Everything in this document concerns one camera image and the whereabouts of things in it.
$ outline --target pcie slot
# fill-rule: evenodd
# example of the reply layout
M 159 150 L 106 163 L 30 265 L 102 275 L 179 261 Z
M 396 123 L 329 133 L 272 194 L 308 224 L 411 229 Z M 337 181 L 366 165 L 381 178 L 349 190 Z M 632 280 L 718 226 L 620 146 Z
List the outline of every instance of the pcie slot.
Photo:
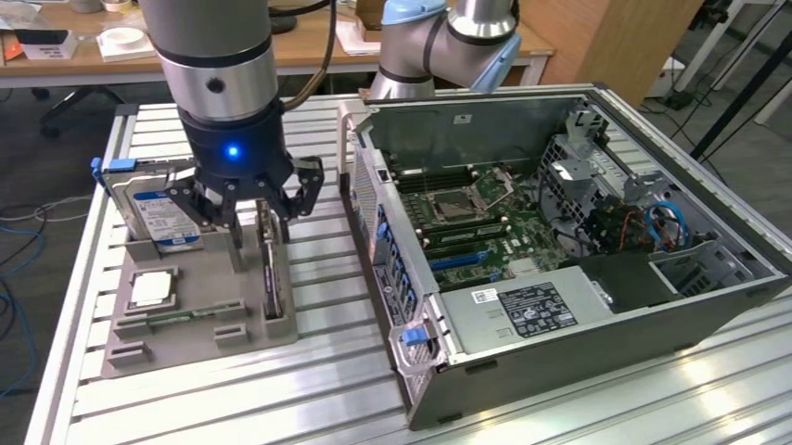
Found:
M 484 276 L 483 278 L 473 278 L 471 280 L 461 281 L 460 283 L 455 283 L 451 285 L 441 284 L 441 292 L 451 292 L 452 290 L 465 289 L 473 286 L 487 285 L 488 283 L 493 283 L 492 276 Z
M 435 272 L 453 269 L 456 267 L 473 266 L 481 264 L 487 260 L 489 250 L 484 250 L 472 255 L 463 255 L 461 257 L 449 258 L 445 260 L 431 261 L 431 268 Z
M 461 255 L 475 253 L 477 244 L 479 243 L 468 243 L 461 244 L 460 246 L 453 246 L 451 248 L 431 248 L 424 251 L 424 254 L 429 261 L 440 260 L 441 258 L 457 257 Z

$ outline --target motherboard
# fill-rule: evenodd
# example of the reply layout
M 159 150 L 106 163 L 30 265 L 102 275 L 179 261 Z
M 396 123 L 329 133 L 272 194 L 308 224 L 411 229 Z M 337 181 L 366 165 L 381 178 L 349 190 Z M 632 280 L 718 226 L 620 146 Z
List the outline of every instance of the motherboard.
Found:
M 511 166 L 397 180 L 441 291 L 552 271 L 567 260 Z

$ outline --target floor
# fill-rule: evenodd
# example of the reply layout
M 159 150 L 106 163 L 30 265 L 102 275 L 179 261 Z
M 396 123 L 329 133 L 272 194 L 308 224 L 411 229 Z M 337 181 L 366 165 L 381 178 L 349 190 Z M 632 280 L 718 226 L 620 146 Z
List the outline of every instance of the floor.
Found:
M 690 60 L 694 57 L 704 37 L 706 32 L 691 32 L 686 35 L 678 49 L 679 58 Z M 716 54 L 702 72 L 712 68 L 718 56 L 735 45 L 736 41 L 728 36 L 724 37 Z M 728 89 L 710 95 L 712 106 L 702 107 L 684 127 L 686 133 L 695 141 L 712 126 L 734 99 L 735 90 L 746 84 L 766 58 L 767 55 L 752 52 L 743 68 L 730 81 Z M 789 66 L 778 69 L 730 128 L 734 128 L 767 101 L 791 74 L 792 68 Z M 333 93 L 354 92 L 364 80 L 365 77 L 337 79 Z M 305 79 L 281 81 L 288 83 L 288 94 L 293 94 Z M 706 80 L 700 84 L 700 90 L 707 86 Z M 162 83 L 122 85 L 113 89 L 133 103 L 170 102 L 167 88 Z M 93 192 L 89 165 L 91 159 L 105 152 L 113 105 L 101 96 L 90 97 L 59 120 L 58 125 L 65 130 L 61 139 L 46 139 L 39 135 L 38 117 L 51 107 L 55 99 L 63 97 L 67 92 L 69 89 L 54 88 L 54 98 L 39 102 L 27 90 L 19 90 L 7 102 L 0 103 L 0 209 L 11 205 L 42 204 Z M 655 110 L 664 109 L 652 100 L 647 102 L 647 106 Z M 768 127 L 750 123 L 712 159 L 734 190 L 789 235 L 792 235 L 792 199 L 785 191 L 792 189 L 791 108 L 790 103 L 785 104 Z M 691 109 L 690 107 L 682 111 L 671 110 L 668 114 L 676 121 L 683 121 Z M 676 126 L 666 115 L 650 114 L 648 117 L 668 134 L 676 131 Z M 691 145 L 682 136 L 676 141 L 690 149 Z M 87 207 L 86 201 L 62 206 L 51 217 L 79 214 Z M 25 214 L 25 211 L 0 211 L 0 215 L 7 217 L 19 214 Z M 42 256 L 31 267 L 9 278 L 14 295 L 26 308 L 41 362 L 34 378 L 21 387 L 22 393 L 0 400 L 0 443 L 5 445 L 22 443 L 25 440 L 35 390 L 41 383 L 59 320 L 61 302 L 69 286 L 82 225 L 83 220 L 47 224 Z M 21 222 L 9 226 L 18 230 L 39 228 L 38 222 Z M 6 257 L 25 242 L 25 236 L 0 233 L 0 257 Z M 10 270 L 9 267 L 13 265 L 5 266 L 3 271 Z M 0 392 L 26 373 L 27 364 L 26 340 L 18 325 L 9 338 L 0 342 Z

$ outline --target white paper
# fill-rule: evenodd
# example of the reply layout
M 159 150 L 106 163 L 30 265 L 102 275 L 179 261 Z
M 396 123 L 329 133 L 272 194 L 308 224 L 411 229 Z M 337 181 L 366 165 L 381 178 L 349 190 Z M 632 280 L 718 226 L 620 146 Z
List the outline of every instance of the white paper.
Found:
M 0 30 L 33 28 L 42 5 L 26 2 L 0 2 Z
M 366 42 L 358 34 L 356 23 L 340 21 L 336 24 L 336 35 L 342 48 L 350 56 L 370 56 L 380 54 L 380 42 Z

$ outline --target blue cable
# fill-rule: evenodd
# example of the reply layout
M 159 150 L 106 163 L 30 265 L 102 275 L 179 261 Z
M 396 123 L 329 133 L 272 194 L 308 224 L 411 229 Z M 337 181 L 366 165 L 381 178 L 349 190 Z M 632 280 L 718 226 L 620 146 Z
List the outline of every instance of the blue cable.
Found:
M 14 269 L 11 269 L 9 272 L 0 273 L 0 277 L 7 278 L 7 277 L 13 276 L 15 273 L 21 272 L 30 265 L 30 263 L 34 262 L 34 260 L 37 260 L 39 258 L 39 256 L 42 255 L 42 252 L 45 250 L 45 237 L 38 232 L 33 232 L 30 230 L 9 229 L 7 227 L 5 227 L 2 225 L 0 225 L 0 231 L 9 232 L 10 234 L 17 234 L 17 235 L 31 235 L 31 236 L 35 236 L 37 239 L 39 240 L 39 248 L 37 248 L 37 251 L 30 256 L 30 258 L 26 261 L 23 261 L 23 263 L 19 266 L 17 266 Z
M 11 269 L 9 272 L 0 273 L 0 278 L 7 278 L 7 277 L 13 276 L 14 274 L 17 274 L 18 272 L 21 272 L 30 265 L 30 263 L 34 262 L 34 260 L 37 260 L 39 258 L 39 256 L 42 255 L 43 249 L 45 249 L 45 238 L 39 232 L 31 232 L 29 230 L 9 229 L 7 227 L 5 227 L 2 225 L 0 225 L 0 231 L 9 232 L 10 234 L 17 234 L 17 235 L 35 236 L 37 240 L 39 241 L 37 251 L 27 258 L 27 260 L 25 260 L 23 263 L 19 266 L 17 266 L 14 269 Z M 14 382 L 14 384 L 6 389 L 6 391 L 3 391 L 0 393 L 0 400 L 2 400 L 11 393 L 11 391 L 14 391 L 14 389 L 17 389 L 19 386 L 22 386 L 25 382 L 27 382 L 27 380 L 34 376 L 34 373 L 37 372 L 37 343 L 34 342 L 34 336 L 31 334 L 30 324 L 27 322 L 27 314 L 26 314 L 26 310 L 23 309 L 23 306 L 18 303 L 17 299 L 11 295 L 0 293 L 0 299 L 10 305 L 11 310 L 17 312 L 17 314 L 21 318 L 21 321 L 23 323 L 23 333 L 26 334 L 26 340 L 27 340 L 27 351 L 30 354 L 30 366 L 27 367 L 26 374 L 19 378 L 19 380 L 17 382 Z
M 30 331 L 30 324 L 27 323 L 27 314 L 23 307 L 17 303 L 17 299 L 6 294 L 0 294 L 0 299 L 3 299 L 10 305 L 11 308 L 17 311 L 21 316 L 21 320 L 23 321 L 23 332 L 26 334 L 27 340 L 27 351 L 30 353 L 30 366 L 27 367 L 26 374 L 21 377 L 21 379 L 14 382 L 14 384 L 0 393 L 0 400 L 11 393 L 14 389 L 17 389 L 23 383 L 34 376 L 34 372 L 37 371 L 37 343 L 34 342 L 34 336 Z
M 658 230 L 655 229 L 655 226 L 652 224 L 652 209 L 655 209 L 656 207 L 663 207 L 666 209 L 670 209 L 671 212 L 674 213 L 675 218 L 678 219 L 678 221 L 680 222 L 680 227 L 683 230 L 683 239 L 684 239 L 684 246 L 690 246 L 691 244 L 691 232 L 688 231 L 688 224 L 684 222 L 684 216 L 683 216 L 683 211 L 680 210 L 680 208 L 678 207 L 678 205 L 672 202 L 668 201 L 658 201 L 655 204 L 652 204 L 651 206 L 647 207 L 647 213 L 644 216 L 644 222 L 647 223 L 647 227 L 650 228 L 650 234 L 652 235 L 652 237 L 660 242 L 663 243 L 663 238 L 660 237 L 660 234 L 658 233 Z

